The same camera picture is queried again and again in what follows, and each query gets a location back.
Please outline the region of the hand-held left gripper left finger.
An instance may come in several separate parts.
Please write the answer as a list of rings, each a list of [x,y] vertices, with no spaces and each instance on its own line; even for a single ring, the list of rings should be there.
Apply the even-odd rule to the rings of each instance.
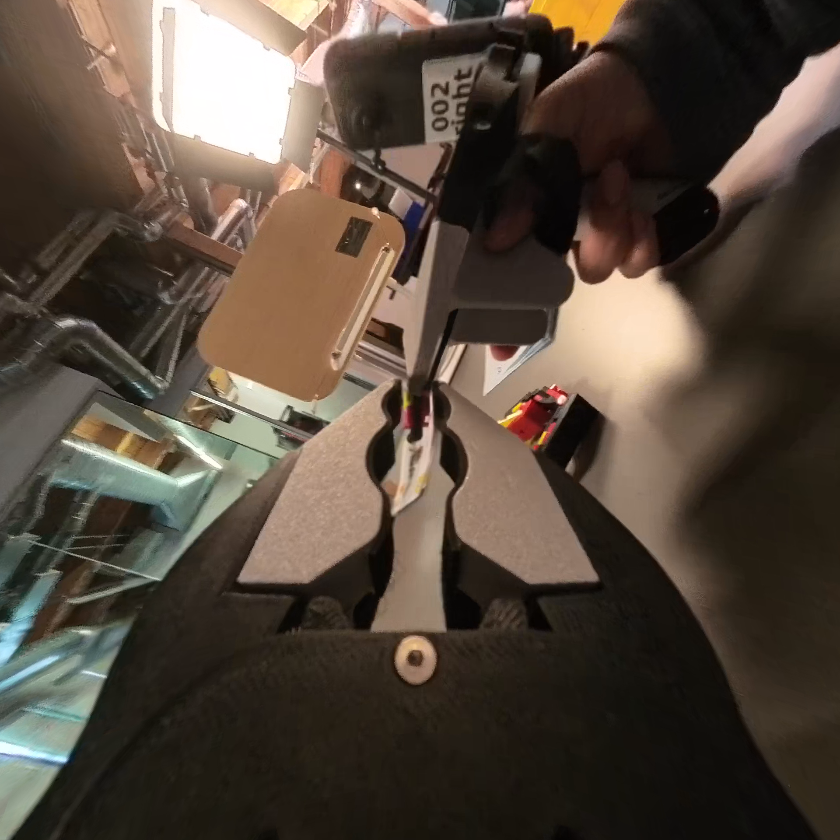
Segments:
[[[237,577],[246,592],[377,602],[392,574],[391,498],[402,382],[376,387],[304,444]]]

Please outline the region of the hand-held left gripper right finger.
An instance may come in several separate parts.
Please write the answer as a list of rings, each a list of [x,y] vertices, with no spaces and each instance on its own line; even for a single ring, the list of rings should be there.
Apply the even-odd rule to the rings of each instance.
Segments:
[[[499,599],[597,588],[600,577],[536,455],[449,385],[440,403],[445,503],[444,601],[488,607]]]

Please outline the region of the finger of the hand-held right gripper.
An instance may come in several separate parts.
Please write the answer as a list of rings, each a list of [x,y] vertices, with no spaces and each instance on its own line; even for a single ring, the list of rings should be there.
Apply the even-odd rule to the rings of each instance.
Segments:
[[[474,233],[435,219],[416,279],[413,314],[404,332],[407,384],[420,389],[420,306],[459,309],[560,307],[574,277],[565,258],[528,238],[513,249],[491,253],[483,231]]]
[[[560,308],[459,309],[420,306],[420,394],[428,392],[450,344],[531,345],[556,327]]]

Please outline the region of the black red yellow lego model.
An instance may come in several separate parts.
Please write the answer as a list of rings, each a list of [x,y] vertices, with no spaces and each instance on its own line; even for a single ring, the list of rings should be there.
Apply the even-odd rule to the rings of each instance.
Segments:
[[[582,395],[549,385],[527,393],[497,422],[532,452],[568,468],[602,421],[602,413]]]

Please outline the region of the small black lego piece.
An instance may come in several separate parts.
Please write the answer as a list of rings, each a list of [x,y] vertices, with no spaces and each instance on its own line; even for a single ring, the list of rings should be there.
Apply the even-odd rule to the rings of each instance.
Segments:
[[[397,442],[401,446],[426,447],[433,443],[435,432],[434,388],[418,394],[402,391],[402,417]]]

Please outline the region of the person's right forearm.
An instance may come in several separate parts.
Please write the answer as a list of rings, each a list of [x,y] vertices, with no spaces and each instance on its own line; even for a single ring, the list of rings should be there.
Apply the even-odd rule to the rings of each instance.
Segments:
[[[676,172],[708,182],[838,41],[838,1],[633,1],[593,50],[637,73]]]

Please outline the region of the open instruction booklet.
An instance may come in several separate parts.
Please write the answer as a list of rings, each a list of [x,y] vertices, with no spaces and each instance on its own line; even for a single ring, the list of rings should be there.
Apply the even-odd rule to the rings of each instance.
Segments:
[[[491,391],[497,388],[500,383],[504,382],[504,380],[506,380],[512,373],[519,370],[523,365],[525,365],[525,363],[530,361],[531,358],[535,357],[543,350],[549,348],[552,345],[552,343],[552,338],[545,337],[534,344],[519,346],[516,348],[515,353],[513,353],[505,360],[498,359],[496,355],[494,355],[496,349],[490,346],[487,347],[485,353],[482,395],[487,396]]]

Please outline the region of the bright studio light panel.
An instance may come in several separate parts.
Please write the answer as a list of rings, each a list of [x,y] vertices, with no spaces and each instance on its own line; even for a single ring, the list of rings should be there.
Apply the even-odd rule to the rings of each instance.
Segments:
[[[280,162],[306,29],[283,2],[153,1],[150,101],[172,137]]]

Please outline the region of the wooden board on white stand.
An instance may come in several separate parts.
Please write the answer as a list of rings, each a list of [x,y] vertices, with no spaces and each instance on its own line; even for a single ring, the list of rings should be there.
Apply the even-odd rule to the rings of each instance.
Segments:
[[[390,213],[313,190],[280,195],[206,317],[197,352],[293,399],[329,396],[404,246]]]

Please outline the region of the silver ventilation duct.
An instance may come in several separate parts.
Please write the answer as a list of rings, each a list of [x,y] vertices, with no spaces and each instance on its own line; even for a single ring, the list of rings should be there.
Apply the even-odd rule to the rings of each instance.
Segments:
[[[34,382],[77,350],[85,352],[143,399],[153,399],[170,386],[168,380],[145,368],[94,321],[64,316],[39,319],[13,342],[10,351],[2,352],[2,392]]]

